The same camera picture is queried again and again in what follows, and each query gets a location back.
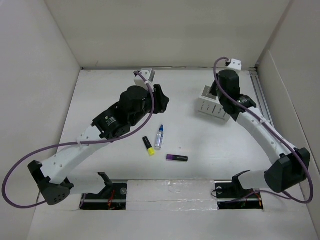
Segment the small clear spray bottle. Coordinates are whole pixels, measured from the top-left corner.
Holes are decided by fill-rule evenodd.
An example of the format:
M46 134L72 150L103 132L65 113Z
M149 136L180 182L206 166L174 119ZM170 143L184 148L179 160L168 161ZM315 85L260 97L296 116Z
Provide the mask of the small clear spray bottle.
M161 124L160 128L159 128L159 130L157 132L156 138L155 138L154 148L156 150L160 150L162 148L163 138L164 138L164 125Z

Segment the yellow highlighter marker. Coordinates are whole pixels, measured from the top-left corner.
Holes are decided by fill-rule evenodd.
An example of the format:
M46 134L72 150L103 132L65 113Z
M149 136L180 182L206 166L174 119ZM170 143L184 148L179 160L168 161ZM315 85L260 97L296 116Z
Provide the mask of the yellow highlighter marker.
M144 137L142 138L142 140L143 140L143 143L144 143L144 145L145 145L145 147L146 147L146 149L147 149L147 152L148 152L149 156L154 156L154 155L155 155L155 150L154 150L154 148L152 147L152 145L151 145L148 137L147 137L147 136L144 136Z

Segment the purple highlighter marker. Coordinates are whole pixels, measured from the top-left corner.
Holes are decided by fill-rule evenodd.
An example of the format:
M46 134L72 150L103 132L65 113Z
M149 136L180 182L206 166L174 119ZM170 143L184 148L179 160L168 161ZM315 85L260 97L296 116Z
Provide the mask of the purple highlighter marker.
M182 156L182 155L167 154L166 160L176 161L176 162L188 162L189 158L187 156Z

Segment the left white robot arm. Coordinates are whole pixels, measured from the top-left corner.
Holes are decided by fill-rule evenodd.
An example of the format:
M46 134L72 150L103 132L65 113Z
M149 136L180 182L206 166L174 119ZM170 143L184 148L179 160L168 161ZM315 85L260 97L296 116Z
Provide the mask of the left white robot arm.
M28 169L35 180L45 202L56 205L73 194L96 194L107 198L111 194L112 182L100 170L92 175L76 175L72 171L107 143L129 133L145 115L164 113L170 99L159 84L153 93L140 86L131 86L120 95L120 99L102 112L78 138L81 142L64 147L54 156L39 162L32 161Z

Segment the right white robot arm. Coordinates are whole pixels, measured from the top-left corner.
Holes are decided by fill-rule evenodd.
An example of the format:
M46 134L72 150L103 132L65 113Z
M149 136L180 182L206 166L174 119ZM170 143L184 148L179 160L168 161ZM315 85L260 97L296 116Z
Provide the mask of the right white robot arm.
M306 180L311 158L309 151L298 149L285 140L263 117L256 103L241 94L240 77L234 70L222 70L215 76L211 94L216 95L223 110L250 133L271 163L268 170L247 170L235 175L232 193L243 197L249 190L260 188L282 193Z

